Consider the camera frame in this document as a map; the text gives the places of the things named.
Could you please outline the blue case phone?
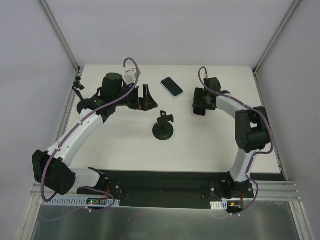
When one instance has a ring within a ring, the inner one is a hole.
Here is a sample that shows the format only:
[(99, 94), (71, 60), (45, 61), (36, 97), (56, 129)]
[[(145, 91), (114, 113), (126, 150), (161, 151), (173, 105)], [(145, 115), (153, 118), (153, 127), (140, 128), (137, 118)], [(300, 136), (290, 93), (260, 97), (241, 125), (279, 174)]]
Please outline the blue case phone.
[(170, 77), (163, 79), (160, 84), (173, 98), (177, 98), (184, 93), (182, 88)]

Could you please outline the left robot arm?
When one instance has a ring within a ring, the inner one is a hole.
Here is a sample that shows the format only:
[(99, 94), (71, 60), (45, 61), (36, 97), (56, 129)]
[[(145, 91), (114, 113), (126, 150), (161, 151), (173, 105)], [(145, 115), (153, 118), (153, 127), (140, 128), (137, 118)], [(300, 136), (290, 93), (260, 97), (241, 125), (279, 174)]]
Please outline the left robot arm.
[(158, 104), (150, 95), (149, 86), (143, 85), (139, 97), (140, 70), (130, 69), (124, 75), (107, 73), (102, 86), (90, 98), (81, 98), (76, 110), (79, 114), (67, 132), (47, 150), (36, 150), (31, 159), (35, 181), (41, 188), (65, 195), (72, 188), (88, 187), (94, 194), (105, 191), (103, 174), (89, 167), (70, 169), (70, 165), (86, 140), (115, 113), (117, 107), (149, 111)]

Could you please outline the pink case phone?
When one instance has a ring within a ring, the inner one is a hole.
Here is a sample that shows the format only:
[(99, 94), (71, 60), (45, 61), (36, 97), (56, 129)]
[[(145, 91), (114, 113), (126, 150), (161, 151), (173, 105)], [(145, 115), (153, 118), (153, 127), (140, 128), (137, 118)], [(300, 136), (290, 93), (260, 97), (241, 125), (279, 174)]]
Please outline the pink case phone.
[(204, 117), (206, 115), (206, 109), (205, 108), (200, 108), (200, 107), (193, 107), (192, 108), (192, 113), (195, 116), (200, 116), (200, 117)]

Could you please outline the black phone stand two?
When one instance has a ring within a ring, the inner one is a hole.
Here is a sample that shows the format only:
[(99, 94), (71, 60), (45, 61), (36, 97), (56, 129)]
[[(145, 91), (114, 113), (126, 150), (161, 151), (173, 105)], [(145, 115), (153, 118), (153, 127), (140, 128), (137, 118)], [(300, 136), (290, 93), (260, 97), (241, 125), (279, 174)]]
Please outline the black phone stand two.
[(160, 141), (166, 141), (170, 139), (174, 134), (174, 116), (172, 114), (167, 115), (164, 110), (160, 111), (160, 117), (157, 118), (157, 123), (152, 128), (152, 134)]

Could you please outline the black phone stand one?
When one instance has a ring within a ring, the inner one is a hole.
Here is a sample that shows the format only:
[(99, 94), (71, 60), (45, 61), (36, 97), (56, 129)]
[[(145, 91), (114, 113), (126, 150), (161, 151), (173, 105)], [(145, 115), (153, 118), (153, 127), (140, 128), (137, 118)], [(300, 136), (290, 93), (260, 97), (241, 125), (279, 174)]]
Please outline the black phone stand one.
[(88, 109), (90, 106), (90, 99), (84, 99), (81, 94), (81, 91), (84, 89), (85, 87), (81, 84), (81, 77), (76, 76), (73, 82), (72, 90), (75, 92), (75, 94), (80, 100), (76, 106), (76, 110), (79, 114), (82, 112), (82, 110)]

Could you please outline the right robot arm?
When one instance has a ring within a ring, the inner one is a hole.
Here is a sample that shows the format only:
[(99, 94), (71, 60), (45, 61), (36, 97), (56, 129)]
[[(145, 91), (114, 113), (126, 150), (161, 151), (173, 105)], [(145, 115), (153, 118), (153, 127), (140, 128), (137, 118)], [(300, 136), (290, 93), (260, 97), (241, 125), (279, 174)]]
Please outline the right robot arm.
[(193, 114), (205, 116), (207, 111), (219, 109), (235, 120), (235, 141), (238, 146), (235, 162), (226, 174), (226, 179), (215, 187), (215, 194), (232, 199), (250, 185), (251, 170), (255, 158), (271, 143), (270, 126), (263, 106), (250, 107), (229, 91), (222, 91), (219, 80), (204, 78), (204, 87), (195, 88)]

